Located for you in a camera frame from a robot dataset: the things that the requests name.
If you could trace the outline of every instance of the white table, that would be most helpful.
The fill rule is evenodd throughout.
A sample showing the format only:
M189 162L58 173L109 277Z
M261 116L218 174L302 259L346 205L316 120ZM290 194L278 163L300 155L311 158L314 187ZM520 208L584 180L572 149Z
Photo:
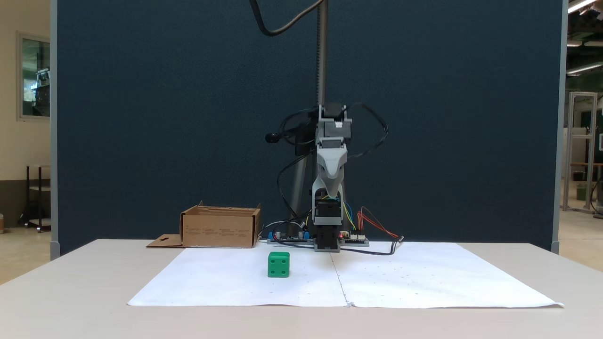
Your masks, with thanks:
M603 337L603 273L532 245L461 244L566 308L127 306L182 251L149 242L97 240L1 285L0 338Z

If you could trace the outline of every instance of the wall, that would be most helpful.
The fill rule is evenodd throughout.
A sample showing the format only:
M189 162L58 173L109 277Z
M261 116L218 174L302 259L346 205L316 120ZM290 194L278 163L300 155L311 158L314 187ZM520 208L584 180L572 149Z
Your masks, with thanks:
M17 31L50 37L50 0L0 1L0 213L6 227L16 226L25 204L26 165L50 161L49 121L17 121Z
M262 2L267 25L306 3ZM550 249L562 4L332 1L327 97L364 101L390 128L346 165L352 207L409 241ZM62 253L178 232L201 199L287 216L275 181L293 152L264 134L315 103L315 14L270 39L247 1L61 0L57 24ZM355 153L381 132L351 115Z

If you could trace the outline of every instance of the green dice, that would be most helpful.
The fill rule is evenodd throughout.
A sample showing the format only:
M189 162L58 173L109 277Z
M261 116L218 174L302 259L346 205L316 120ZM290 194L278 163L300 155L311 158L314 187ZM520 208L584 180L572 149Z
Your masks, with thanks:
M268 276L280 278L289 276L289 252L270 252L268 255Z

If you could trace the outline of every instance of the floor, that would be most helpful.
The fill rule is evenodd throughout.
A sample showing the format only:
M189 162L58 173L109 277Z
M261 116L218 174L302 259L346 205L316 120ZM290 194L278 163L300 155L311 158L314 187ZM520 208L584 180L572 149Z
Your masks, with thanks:
M50 261L51 232L10 228L0 234L0 285Z
M582 207L570 192L570 206ZM0 285L50 261L51 232L11 228L0 234ZM559 216L560 255L603 271L603 220L590 214L563 212Z

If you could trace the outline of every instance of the yellow wire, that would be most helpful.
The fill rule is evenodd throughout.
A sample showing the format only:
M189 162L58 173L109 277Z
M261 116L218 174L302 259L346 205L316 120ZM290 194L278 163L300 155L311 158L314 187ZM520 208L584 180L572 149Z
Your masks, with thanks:
M347 216L347 219L350 221L350 224L352 224L352 229L355 230L356 225L354 225L354 223L352 222L352 219L350 218L350 213L347 211L346 203L343 203L343 208L346 210L346 216Z
M325 196L322 198L322 200L324 200L324 199L326 199L326 198L329 198L329 196L328 196L328 195L325 195ZM347 210L346 203L345 203L343 200L341 200L341 203L343 203L343 209L344 209L344 210L346 210L346 216L347 216L347 219L350 221L350 224L352 224L352 229L353 229L353 230L355 230L355 229L356 229L356 225L354 225L354 223L352 222L352 219L350 219L350 212L348 212L348 210Z

